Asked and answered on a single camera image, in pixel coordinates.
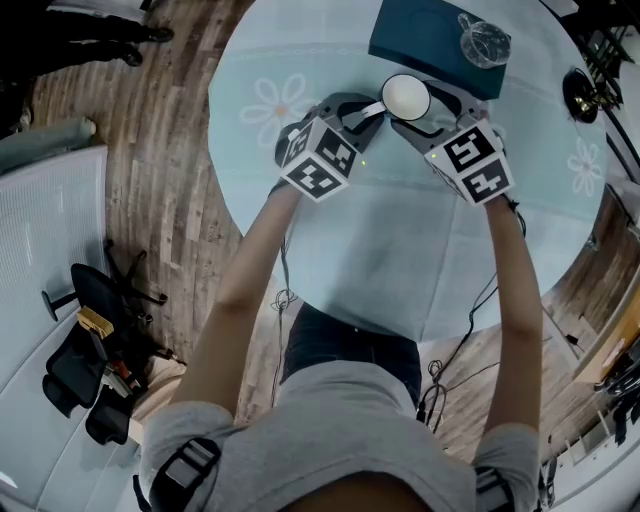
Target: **black shorts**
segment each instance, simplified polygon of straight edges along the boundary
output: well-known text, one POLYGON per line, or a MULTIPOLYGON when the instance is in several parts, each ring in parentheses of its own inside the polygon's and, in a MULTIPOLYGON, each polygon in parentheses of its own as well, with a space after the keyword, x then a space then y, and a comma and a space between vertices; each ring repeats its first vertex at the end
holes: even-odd
POLYGON ((422 372, 414 341, 356 329, 304 304, 289 334, 281 384, 304 368, 329 361, 361 361, 384 368, 406 386, 418 406, 422 372))

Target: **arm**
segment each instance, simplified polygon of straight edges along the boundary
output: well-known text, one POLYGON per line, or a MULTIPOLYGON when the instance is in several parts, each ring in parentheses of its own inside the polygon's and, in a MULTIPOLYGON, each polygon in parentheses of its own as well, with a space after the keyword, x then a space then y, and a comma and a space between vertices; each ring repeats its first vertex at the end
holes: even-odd
POLYGON ((235 415, 258 308, 300 197, 286 186, 267 199, 222 277, 172 403, 211 402, 235 415))
POLYGON ((485 433, 504 423, 538 430, 542 380, 542 304, 517 217, 498 197, 486 205, 496 258, 502 351, 485 433))

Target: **person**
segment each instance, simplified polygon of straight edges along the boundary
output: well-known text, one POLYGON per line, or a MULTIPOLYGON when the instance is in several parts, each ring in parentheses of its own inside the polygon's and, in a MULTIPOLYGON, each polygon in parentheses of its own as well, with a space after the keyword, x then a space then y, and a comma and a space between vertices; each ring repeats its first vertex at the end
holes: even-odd
POLYGON ((130 43, 166 43, 169 28, 149 28, 116 16, 50 11, 52 0, 20 0, 3 8, 0 20, 0 139, 13 134, 28 112, 38 76, 92 61, 122 59, 142 64, 130 43))
POLYGON ((413 341, 355 329, 309 305, 292 327, 275 407, 234 426, 256 314, 300 197, 284 186, 267 199, 220 282, 171 404, 146 425, 140 485, 154 510, 154 500, 175 511, 187 503, 190 511, 225 512, 532 510, 542 306, 520 223, 503 196, 485 206, 501 365, 471 465, 448 456, 416 421, 413 341))

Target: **yellow object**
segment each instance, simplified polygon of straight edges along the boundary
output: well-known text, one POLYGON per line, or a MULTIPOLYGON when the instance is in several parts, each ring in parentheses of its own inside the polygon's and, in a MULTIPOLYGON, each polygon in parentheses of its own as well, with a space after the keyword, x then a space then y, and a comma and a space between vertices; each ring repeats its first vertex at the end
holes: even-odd
POLYGON ((101 340, 113 332, 113 324, 87 306, 78 311, 78 322, 87 331, 97 333, 101 340))

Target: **mug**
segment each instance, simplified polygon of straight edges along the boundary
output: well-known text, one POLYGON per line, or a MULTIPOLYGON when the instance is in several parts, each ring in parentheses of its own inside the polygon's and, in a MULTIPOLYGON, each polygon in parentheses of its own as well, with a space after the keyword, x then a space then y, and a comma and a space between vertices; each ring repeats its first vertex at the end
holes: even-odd
POLYGON ((422 80, 411 75, 394 75, 380 91, 381 101, 362 110, 364 119, 389 112, 403 121, 416 121, 429 111, 431 93, 422 80))
POLYGON ((460 14, 458 22, 464 29, 460 39, 462 53, 471 64, 482 69, 504 66, 511 56, 511 39, 492 23, 474 23, 467 14, 460 14))

